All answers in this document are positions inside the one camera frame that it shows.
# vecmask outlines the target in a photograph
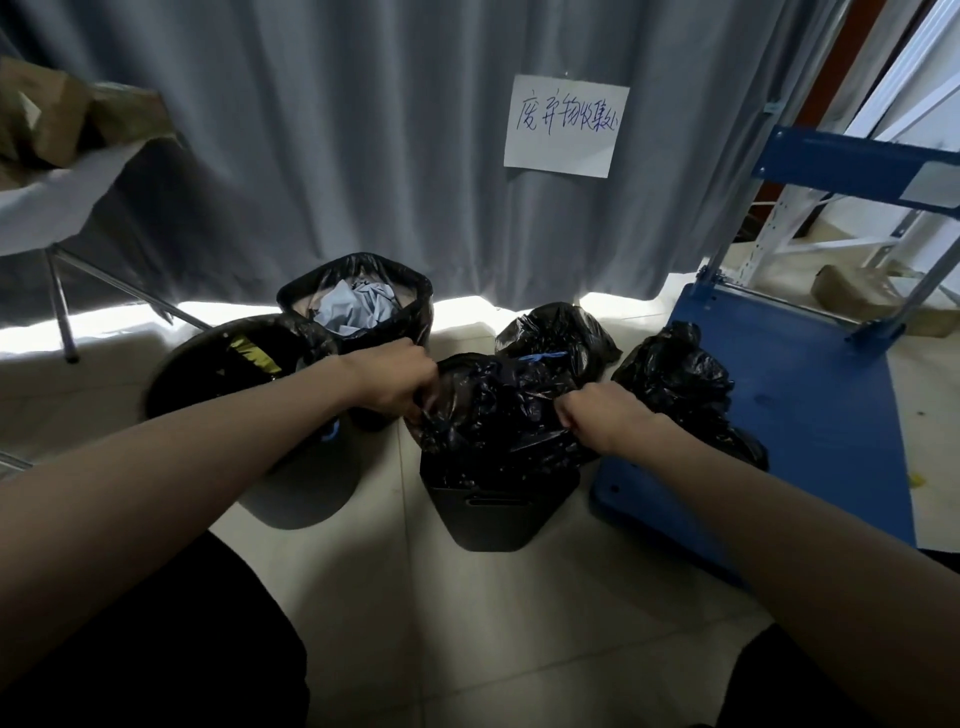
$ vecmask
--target hand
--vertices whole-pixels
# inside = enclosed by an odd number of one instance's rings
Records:
[[[437,378],[437,364],[410,339],[337,358],[346,367],[350,406],[386,415],[418,411],[413,404],[414,393]]]
[[[590,383],[554,401],[560,422],[588,448],[643,465],[663,443],[664,434],[682,432],[616,382]]]

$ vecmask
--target white tablecloth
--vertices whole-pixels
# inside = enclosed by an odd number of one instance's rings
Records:
[[[0,192],[0,256],[76,235],[143,142],[90,152],[21,189]]]

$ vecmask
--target forearm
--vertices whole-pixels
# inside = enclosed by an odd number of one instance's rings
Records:
[[[200,535],[351,405],[334,357],[118,432],[0,487],[0,685]]]
[[[960,578],[900,541],[674,425],[646,461],[757,598],[851,697],[891,724],[956,724]]]

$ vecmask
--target black garbage bag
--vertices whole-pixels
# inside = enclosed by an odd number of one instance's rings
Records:
[[[373,253],[331,260],[283,286],[276,294],[276,302],[284,312],[313,322],[321,299],[341,280],[386,283],[394,289],[398,308],[391,318],[372,328],[362,328],[348,336],[330,331],[338,353],[376,347],[404,336],[415,344],[426,344],[433,325],[433,284],[417,271]]]
[[[566,370],[578,387],[596,381],[623,352],[579,305],[546,303],[515,319],[496,337],[495,351],[520,358],[545,354],[554,371]]]
[[[727,421],[733,381],[726,368],[700,348],[696,324],[671,322],[630,352],[611,378],[697,439],[769,470],[767,449]]]
[[[549,483],[597,455],[560,423],[553,400],[577,389],[543,361],[461,353],[438,364],[433,390],[410,431],[424,453],[451,465],[446,488],[498,490]]]
[[[266,384],[336,353],[322,329],[287,314],[203,331],[160,364],[144,395],[145,419]]]

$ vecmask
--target paper sign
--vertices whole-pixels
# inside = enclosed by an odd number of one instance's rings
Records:
[[[503,166],[607,177],[630,89],[515,76]]]

